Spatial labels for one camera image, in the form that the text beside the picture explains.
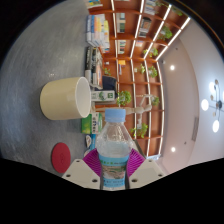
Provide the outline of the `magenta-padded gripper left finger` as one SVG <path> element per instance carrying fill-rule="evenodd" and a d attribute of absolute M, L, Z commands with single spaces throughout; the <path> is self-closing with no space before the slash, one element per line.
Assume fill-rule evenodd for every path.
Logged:
<path fill-rule="evenodd" d="M 91 150 L 83 159 L 75 159 L 62 176 L 84 188 L 100 188 L 100 160 L 96 149 Z"/>

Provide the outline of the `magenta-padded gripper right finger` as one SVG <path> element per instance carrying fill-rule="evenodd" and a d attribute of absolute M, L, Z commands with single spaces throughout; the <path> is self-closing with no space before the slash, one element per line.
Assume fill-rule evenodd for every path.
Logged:
<path fill-rule="evenodd" d="M 145 159 L 138 151 L 132 149 L 128 159 L 129 188 L 143 187 L 165 177 L 164 172 L 152 159 Z"/>

